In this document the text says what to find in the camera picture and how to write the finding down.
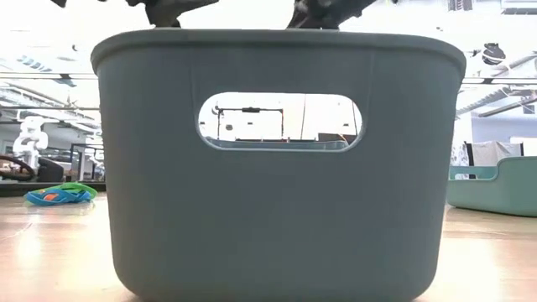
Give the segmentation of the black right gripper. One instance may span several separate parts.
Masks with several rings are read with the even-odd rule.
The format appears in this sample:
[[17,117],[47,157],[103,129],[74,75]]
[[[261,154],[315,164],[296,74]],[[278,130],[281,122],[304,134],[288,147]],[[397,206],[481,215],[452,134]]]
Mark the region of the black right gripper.
[[359,18],[375,0],[294,0],[287,29],[339,29],[349,18]]

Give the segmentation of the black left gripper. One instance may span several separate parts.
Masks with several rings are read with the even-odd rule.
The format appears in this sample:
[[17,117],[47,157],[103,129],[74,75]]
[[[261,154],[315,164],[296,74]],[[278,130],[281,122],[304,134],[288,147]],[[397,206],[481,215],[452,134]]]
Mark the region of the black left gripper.
[[218,0],[127,0],[129,7],[142,3],[150,24],[157,28],[180,28],[182,13],[218,3]]

